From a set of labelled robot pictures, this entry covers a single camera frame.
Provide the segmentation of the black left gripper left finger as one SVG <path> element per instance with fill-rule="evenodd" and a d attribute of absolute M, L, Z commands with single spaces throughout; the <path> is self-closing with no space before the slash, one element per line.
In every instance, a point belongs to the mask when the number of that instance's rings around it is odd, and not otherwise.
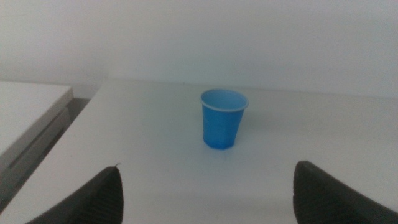
<path fill-rule="evenodd" d="M 30 223 L 119 224 L 123 220 L 124 196 L 121 174 L 116 166 L 103 169 L 85 185 Z"/>

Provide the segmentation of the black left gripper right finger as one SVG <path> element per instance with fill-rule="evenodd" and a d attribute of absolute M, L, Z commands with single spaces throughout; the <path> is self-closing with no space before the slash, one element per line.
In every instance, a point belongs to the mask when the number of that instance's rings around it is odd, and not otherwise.
<path fill-rule="evenodd" d="M 309 161 L 295 166 L 293 208 L 300 224 L 395 224 L 397 212 L 377 203 Z"/>

